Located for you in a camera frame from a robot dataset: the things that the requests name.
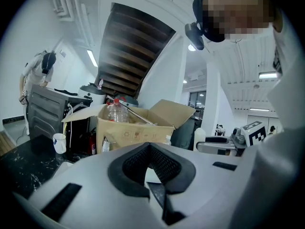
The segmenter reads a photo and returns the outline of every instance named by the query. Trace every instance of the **cardboard box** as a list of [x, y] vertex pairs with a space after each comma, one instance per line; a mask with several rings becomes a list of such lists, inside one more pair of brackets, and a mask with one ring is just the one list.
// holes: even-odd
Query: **cardboard box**
[[195, 112], [194, 108], [167, 100], [160, 100], [150, 110], [131, 108], [140, 116], [157, 125], [146, 125], [143, 120], [129, 113], [129, 123], [118, 123], [107, 120], [106, 105], [88, 107], [64, 118], [62, 122], [70, 122], [97, 116], [96, 142], [97, 153], [101, 153], [104, 137], [111, 142], [111, 150], [136, 143], [163, 143], [167, 135], [182, 126]]

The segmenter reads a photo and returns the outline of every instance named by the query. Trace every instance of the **plastic bottle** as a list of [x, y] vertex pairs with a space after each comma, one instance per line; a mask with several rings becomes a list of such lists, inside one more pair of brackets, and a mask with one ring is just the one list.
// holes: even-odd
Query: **plastic bottle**
[[107, 106], [109, 111], [109, 120], [115, 122], [128, 122], [128, 110], [119, 103], [119, 99], [114, 99], [113, 103]]
[[99, 86], [97, 87], [97, 89], [101, 90], [101, 89], [102, 89], [103, 83], [104, 83], [104, 80], [101, 79], [101, 80], [100, 80], [100, 83], [99, 83]]
[[166, 135], [166, 141], [164, 142], [164, 144], [172, 145], [172, 143], [171, 143], [171, 136], [170, 135]]

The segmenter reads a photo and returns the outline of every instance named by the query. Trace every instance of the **counter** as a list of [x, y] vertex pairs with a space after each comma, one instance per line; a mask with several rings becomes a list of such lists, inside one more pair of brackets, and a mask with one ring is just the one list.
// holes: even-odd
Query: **counter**
[[55, 152], [53, 141], [41, 135], [0, 157], [1, 173], [8, 178], [2, 181], [8, 189], [28, 199], [63, 162], [75, 163], [88, 156], [71, 151], [59, 155]]

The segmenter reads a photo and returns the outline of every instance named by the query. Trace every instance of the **label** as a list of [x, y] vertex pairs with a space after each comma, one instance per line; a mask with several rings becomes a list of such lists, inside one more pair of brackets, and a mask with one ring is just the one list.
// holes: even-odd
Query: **label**
[[139, 131], [135, 131], [135, 132], [133, 132], [133, 134], [132, 134], [132, 140], [133, 140], [133, 141], [138, 141], [138, 142], [140, 142], [141, 137], [142, 137], [142, 135], [141, 135], [141, 132], [139, 132]]
[[123, 135], [122, 135], [122, 138], [124, 140], [130, 140], [131, 139], [131, 136], [132, 136], [132, 132], [131, 131], [123, 131]]
[[156, 133], [152, 134], [152, 139], [157, 139], [157, 134]]
[[96, 144], [92, 144], [91, 149], [92, 149], [92, 154], [95, 155], [96, 154]]
[[150, 140], [151, 140], [151, 134], [149, 133], [143, 134], [143, 138], [142, 138], [143, 142], [149, 142]]

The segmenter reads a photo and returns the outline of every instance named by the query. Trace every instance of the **ceiling light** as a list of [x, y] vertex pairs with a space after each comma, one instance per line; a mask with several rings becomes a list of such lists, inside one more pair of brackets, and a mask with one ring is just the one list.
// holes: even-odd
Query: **ceiling light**
[[250, 108], [250, 110], [255, 110], [255, 111], [269, 111], [269, 109], [257, 109], [257, 108]]
[[189, 45], [189, 50], [192, 51], [192, 52], [196, 51], [196, 49], [191, 44]]
[[95, 59], [94, 59], [94, 56], [93, 56], [92, 51], [91, 51], [91, 50], [87, 50], [87, 53], [89, 54], [89, 57], [90, 57], [90, 59], [91, 59], [93, 65], [94, 65], [95, 67], [98, 67], [98, 66], [97, 66], [97, 63], [96, 63], [96, 61], [95, 61]]
[[268, 79], [268, 78], [277, 78], [277, 75], [275, 72], [259, 73], [259, 79]]

